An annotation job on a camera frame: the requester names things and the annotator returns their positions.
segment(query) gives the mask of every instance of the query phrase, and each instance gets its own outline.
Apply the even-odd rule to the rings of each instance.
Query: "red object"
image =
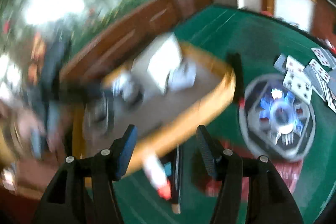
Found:
[[[244,158],[254,158],[254,156],[245,148],[234,146],[228,140],[222,140],[221,144],[224,148],[228,148],[233,150],[239,156]],[[283,181],[287,185],[289,191],[293,194],[296,183],[299,180],[300,173],[303,166],[303,160],[297,162],[274,162],[274,167],[279,172],[280,176],[282,177]],[[218,196],[219,190],[221,188],[221,181],[213,180],[209,175],[205,178],[203,177],[201,189],[204,191],[206,196],[215,197]],[[242,185],[241,185],[241,199],[243,201],[247,201],[249,196],[249,178],[243,178]]]
[[[3,33],[8,34],[10,27],[11,27],[11,24],[10,24],[9,20],[7,20],[5,22],[5,24],[3,25],[3,28],[2,28]]]
[[[159,194],[159,197],[164,198],[165,200],[171,199],[171,188],[169,180],[167,180],[167,184],[165,186],[157,189],[157,193]]]
[[[322,40],[328,39],[336,47],[335,22],[336,8],[327,0],[316,0],[310,33]]]
[[[265,16],[273,17],[273,14],[268,11],[261,11],[260,13]]]
[[[245,99],[244,98],[240,98],[238,104],[239,104],[239,107],[244,108],[245,107]]]
[[[297,114],[303,114],[303,109],[302,109],[302,108],[298,108],[298,109],[296,110],[296,113],[297,113]]]
[[[92,16],[95,14],[95,9],[94,8],[90,8],[89,9],[89,15]]]
[[[30,224],[38,205],[38,200],[14,195],[0,187],[0,208],[15,223]]]

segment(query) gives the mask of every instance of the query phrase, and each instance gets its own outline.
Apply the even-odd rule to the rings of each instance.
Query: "poker table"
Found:
[[[274,59],[281,53],[307,65],[316,41],[306,33],[266,16],[223,6],[211,5],[174,28],[177,38],[225,60],[239,54],[243,87],[254,78],[277,73]],[[313,223],[329,202],[336,188],[336,114],[313,93],[311,103],[316,117],[312,147],[303,161],[293,197],[305,223]],[[246,149],[238,120],[238,105],[232,103],[207,129],[218,139]],[[175,215],[170,203],[162,200],[142,170],[114,184],[125,223],[209,223],[216,198],[206,197],[191,181],[196,138],[183,144],[181,211]],[[240,206],[237,223],[245,223],[247,203]]]

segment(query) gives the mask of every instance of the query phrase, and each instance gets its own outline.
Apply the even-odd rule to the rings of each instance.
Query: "card deck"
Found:
[[[322,88],[323,88],[323,93],[325,97],[325,102],[328,102],[328,97],[327,97],[328,86],[327,86],[327,83],[324,81],[322,81]]]
[[[320,75],[315,71],[314,67],[311,66],[311,65],[308,65],[303,70],[303,73],[311,81],[311,85],[312,85],[313,90],[317,93],[318,96],[321,97],[321,99],[323,101],[326,102],[323,87],[322,87],[322,83],[321,83],[323,80],[321,79]]]
[[[307,83],[310,82],[308,77],[303,73],[303,70],[305,69],[304,65],[302,65],[299,61],[297,61],[290,55],[287,56],[286,69],[294,74],[296,77],[301,78],[303,81]]]
[[[286,73],[286,55],[280,54],[279,58],[276,60],[273,66],[277,71],[282,74]]]
[[[336,70],[329,71],[330,80],[328,83],[328,88],[333,94],[336,94]]]
[[[315,59],[312,59],[309,62],[309,65],[314,67],[315,71],[322,77],[322,79],[325,82],[329,83],[330,80],[329,74],[321,67],[321,65]]]
[[[283,86],[297,95],[305,103],[310,104],[312,87],[302,78],[297,77],[293,72],[288,71],[283,80]]]
[[[322,65],[330,67],[330,63],[325,57],[324,53],[322,52],[321,48],[311,48],[313,53],[316,55],[318,60],[321,62]]]
[[[330,107],[330,109],[336,113],[336,96],[328,87],[326,87],[325,96],[327,98],[328,107]]]

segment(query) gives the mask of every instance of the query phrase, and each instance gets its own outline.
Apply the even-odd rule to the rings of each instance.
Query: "hand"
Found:
[[[30,109],[22,109],[17,113],[17,128],[22,140],[28,141],[33,131],[45,135],[43,122]]]
[[[63,139],[72,126],[73,123],[73,113],[71,108],[63,106],[61,107],[61,115],[55,130],[48,132],[48,146],[51,152],[59,150],[61,147],[64,150]]]

